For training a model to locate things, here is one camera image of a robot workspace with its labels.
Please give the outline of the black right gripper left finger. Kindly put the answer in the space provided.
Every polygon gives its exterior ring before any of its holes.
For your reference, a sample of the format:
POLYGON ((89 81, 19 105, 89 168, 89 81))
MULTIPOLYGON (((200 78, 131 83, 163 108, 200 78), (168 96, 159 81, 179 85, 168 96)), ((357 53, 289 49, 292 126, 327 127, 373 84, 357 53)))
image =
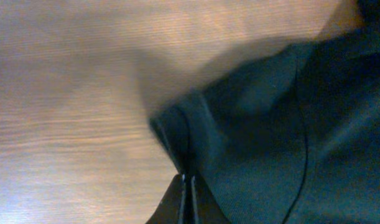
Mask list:
POLYGON ((184 175, 175 175, 155 212, 146 224, 183 223, 183 206, 186 199, 184 175))

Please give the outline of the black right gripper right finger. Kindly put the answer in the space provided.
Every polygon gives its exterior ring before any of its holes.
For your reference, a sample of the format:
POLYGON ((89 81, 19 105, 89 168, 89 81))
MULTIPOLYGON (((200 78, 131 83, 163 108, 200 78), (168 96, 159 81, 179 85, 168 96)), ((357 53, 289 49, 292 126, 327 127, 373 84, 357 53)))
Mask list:
POLYGON ((190 181, 190 218, 193 224, 230 224, 205 180, 199 174, 190 181))

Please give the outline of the black polo shirt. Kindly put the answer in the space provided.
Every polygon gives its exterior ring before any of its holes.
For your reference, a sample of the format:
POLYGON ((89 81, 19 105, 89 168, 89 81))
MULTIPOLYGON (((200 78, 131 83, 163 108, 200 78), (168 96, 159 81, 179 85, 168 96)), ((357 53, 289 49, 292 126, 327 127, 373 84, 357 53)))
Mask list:
POLYGON ((364 27, 232 70, 150 125, 230 223, 380 223, 380 1, 364 27))

